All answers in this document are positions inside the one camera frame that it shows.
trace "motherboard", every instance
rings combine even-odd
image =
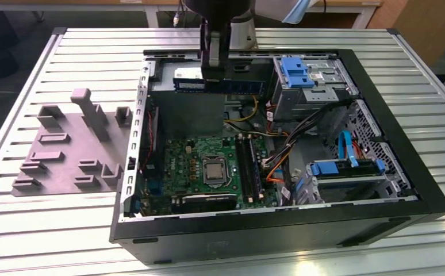
[[[264,208],[277,205],[273,186],[264,186],[259,164],[268,151],[259,137],[201,137],[167,141],[164,178],[150,181],[151,213],[185,213],[177,206],[191,201],[199,208]]]

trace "wooden cabinet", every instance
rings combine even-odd
[[[396,28],[428,65],[445,51],[445,0],[384,0],[368,28]]]

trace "cpu socket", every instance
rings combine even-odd
[[[227,184],[227,167],[223,156],[207,156],[201,159],[204,170],[204,184],[217,189]]]

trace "ram slot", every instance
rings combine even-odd
[[[236,139],[236,156],[239,159],[241,191],[245,202],[263,199],[260,169],[252,140],[247,137]]]

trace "aluminum slatted table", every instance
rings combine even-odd
[[[260,48],[356,51],[445,193],[445,87],[403,37],[385,30],[259,29],[257,41]],[[143,50],[197,47],[196,29],[68,29],[51,37],[0,131],[0,274],[445,275],[445,217],[368,247],[146,267],[108,242],[115,193],[10,194],[42,105],[79,112],[71,90],[88,87],[104,111],[132,106]]]

